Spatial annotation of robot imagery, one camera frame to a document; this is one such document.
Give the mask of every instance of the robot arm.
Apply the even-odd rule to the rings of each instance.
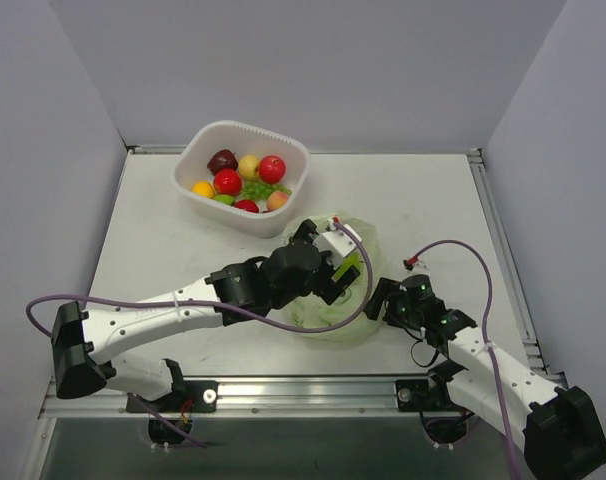
[[[366,314],[391,326],[420,332],[446,361],[429,370],[425,411],[453,406],[474,412],[505,434],[496,377],[476,322],[445,307],[427,275],[402,282],[382,278]],[[606,440],[590,397],[578,387],[560,388],[492,345],[500,369],[505,405],[515,445],[538,479],[581,479],[606,463]]]
[[[345,228],[360,239],[349,226]],[[152,403],[182,397],[183,375],[176,362],[148,360],[128,350],[177,333],[249,319],[221,304],[260,316],[310,293],[331,304],[359,275],[352,266],[335,278],[355,248],[343,232],[319,233],[308,220],[288,245],[269,258],[228,265],[191,285],[141,302],[158,308],[82,310],[78,302],[67,303],[59,308],[52,330],[57,396],[78,398],[108,387],[136,393]]]

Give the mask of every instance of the green fruit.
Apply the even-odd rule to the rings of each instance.
[[[215,195],[212,200],[224,203],[225,205],[232,205],[234,203],[234,197],[232,195]]]

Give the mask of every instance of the metal frame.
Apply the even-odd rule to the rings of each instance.
[[[129,147],[130,154],[178,154],[183,146]],[[549,380],[565,385],[563,375],[552,375],[543,361],[534,325],[521,288],[518,272],[489,187],[482,151],[468,154],[468,161],[492,242],[506,283],[510,302],[527,353],[530,367]],[[325,418],[416,416],[397,409],[395,382],[426,378],[422,375],[317,376],[317,377],[189,377],[188,380],[219,382],[217,418]],[[37,431],[21,480],[37,479],[45,462],[56,419],[65,418],[146,418],[147,414],[125,411],[127,398],[103,391],[88,398],[59,400],[50,383],[39,416]]]

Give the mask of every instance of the lemon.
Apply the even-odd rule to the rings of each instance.
[[[192,187],[192,191],[197,195],[202,195],[207,198],[214,198],[214,187],[210,185],[210,182],[206,182],[202,180],[200,182],[196,182]]]

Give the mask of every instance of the peach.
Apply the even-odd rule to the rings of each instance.
[[[290,196],[281,191],[276,191],[272,193],[267,199],[267,210],[269,212],[273,212],[274,210],[278,210],[290,199]]]

